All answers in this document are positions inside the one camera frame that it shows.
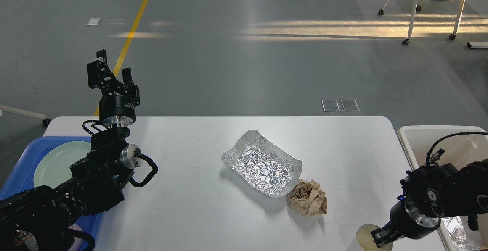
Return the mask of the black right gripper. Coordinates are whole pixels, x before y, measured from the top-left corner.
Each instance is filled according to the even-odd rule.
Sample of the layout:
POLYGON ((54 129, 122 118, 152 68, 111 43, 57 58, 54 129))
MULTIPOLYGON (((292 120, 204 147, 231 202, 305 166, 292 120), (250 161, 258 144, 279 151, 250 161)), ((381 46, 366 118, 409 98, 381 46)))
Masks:
POLYGON ((382 248, 402 237, 422 239, 440 227, 439 217, 429 217, 409 198, 399 200, 390 210, 390 221, 371 231, 377 248, 382 248))

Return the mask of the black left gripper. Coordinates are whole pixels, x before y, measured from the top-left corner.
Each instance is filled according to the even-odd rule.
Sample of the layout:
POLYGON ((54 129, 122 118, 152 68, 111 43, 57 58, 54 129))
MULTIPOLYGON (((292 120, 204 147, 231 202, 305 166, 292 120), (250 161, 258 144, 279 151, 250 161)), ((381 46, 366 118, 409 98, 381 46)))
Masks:
POLYGON ((115 75, 107 63, 107 51, 96 53, 96 60, 87 64, 88 86, 100 89, 99 121, 105 127, 128 127, 136 122, 135 108, 140 105, 139 86, 132 80, 131 68, 122 70, 124 94, 114 94, 115 75))

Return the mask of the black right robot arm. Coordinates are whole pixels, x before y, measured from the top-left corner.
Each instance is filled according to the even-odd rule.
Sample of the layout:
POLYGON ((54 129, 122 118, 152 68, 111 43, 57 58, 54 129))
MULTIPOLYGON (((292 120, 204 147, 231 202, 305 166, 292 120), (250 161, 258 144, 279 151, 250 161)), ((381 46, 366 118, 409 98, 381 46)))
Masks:
POLYGON ((406 171, 400 181, 402 194, 392 206, 390 220, 370 231, 374 248, 382 248, 399 238, 422 239, 441 225, 445 217, 468 217, 470 230, 478 231, 478 214, 487 209, 487 160, 472 162, 460 171, 448 163, 439 165, 443 140, 459 135, 487 135, 486 132, 460 132, 436 140, 426 153, 425 164, 406 171))

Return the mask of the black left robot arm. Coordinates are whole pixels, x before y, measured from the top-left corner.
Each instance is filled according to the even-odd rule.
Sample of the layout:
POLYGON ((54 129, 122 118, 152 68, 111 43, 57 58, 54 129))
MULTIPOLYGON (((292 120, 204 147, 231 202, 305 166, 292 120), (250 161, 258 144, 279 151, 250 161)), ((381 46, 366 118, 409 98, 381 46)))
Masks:
POLYGON ((80 217, 103 213, 124 200, 129 183, 144 187, 158 171, 153 159, 129 144, 129 126, 136 122, 139 87, 130 68, 118 81, 107 63, 107 52, 87 64, 88 85, 101 90, 99 118, 82 128, 91 136, 91 151, 70 166, 72 177, 59 186, 38 186, 1 200, 2 251, 68 251, 75 239, 95 247, 94 237, 71 228, 80 217))

